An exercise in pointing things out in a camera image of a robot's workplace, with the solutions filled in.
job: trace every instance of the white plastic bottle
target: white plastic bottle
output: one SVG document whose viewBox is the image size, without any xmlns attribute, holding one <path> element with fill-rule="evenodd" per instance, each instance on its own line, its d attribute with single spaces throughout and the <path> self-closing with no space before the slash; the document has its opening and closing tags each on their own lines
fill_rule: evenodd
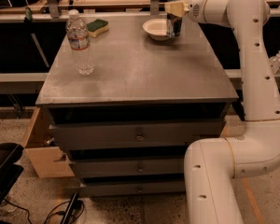
<svg viewBox="0 0 280 224">
<path fill-rule="evenodd" d="M 270 63 L 273 74 L 276 74 L 280 68 L 280 50 L 278 50 L 278 53 L 275 56 L 270 57 Z"/>
<path fill-rule="evenodd" d="M 79 17 L 77 10 L 70 10 L 68 14 L 66 33 L 72 48 L 76 69 L 81 75 L 89 75 L 94 69 L 94 63 L 87 25 Z"/>
</svg>

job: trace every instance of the bowl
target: bowl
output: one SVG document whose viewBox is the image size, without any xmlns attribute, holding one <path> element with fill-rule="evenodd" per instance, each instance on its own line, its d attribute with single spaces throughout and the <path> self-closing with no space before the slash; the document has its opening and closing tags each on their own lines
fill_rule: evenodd
<svg viewBox="0 0 280 224">
<path fill-rule="evenodd" d="M 156 41 L 165 41 L 170 37 L 167 35 L 167 20 L 153 19 L 143 24 L 143 29 Z"/>
</svg>

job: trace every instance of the brown cardboard box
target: brown cardboard box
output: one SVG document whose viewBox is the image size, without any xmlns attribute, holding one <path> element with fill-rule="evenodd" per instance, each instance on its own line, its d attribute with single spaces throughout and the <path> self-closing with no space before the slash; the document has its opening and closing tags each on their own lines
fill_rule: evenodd
<svg viewBox="0 0 280 224">
<path fill-rule="evenodd" d="M 74 176 L 66 155 L 58 147 L 44 144 L 49 138 L 49 119 L 36 107 L 22 141 L 31 164 L 40 178 Z"/>
</svg>

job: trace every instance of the gray tabletop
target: gray tabletop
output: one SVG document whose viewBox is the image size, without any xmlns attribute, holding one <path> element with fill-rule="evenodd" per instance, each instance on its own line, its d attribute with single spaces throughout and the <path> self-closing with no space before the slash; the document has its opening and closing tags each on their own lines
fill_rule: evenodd
<svg viewBox="0 0 280 224">
<path fill-rule="evenodd" d="M 38 96 L 39 106 L 230 102 L 237 94 L 198 24 L 183 19 L 181 36 L 154 41 L 143 30 L 148 14 L 90 15 L 110 30 L 91 40 L 95 70 L 81 76 L 63 44 Z"/>
</svg>

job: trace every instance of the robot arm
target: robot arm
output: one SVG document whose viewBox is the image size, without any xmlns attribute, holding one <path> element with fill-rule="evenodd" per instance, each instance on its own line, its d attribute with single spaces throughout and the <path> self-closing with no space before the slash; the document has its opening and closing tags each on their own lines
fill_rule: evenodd
<svg viewBox="0 0 280 224">
<path fill-rule="evenodd" d="M 199 140 L 187 150 L 190 224 L 244 223 L 231 179 L 267 174 L 280 165 L 280 95 L 262 38 L 270 9 L 263 0 L 184 0 L 176 7 L 173 3 L 165 5 L 167 12 L 188 13 L 193 21 L 232 28 L 244 97 L 243 136 Z"/>
</svg>

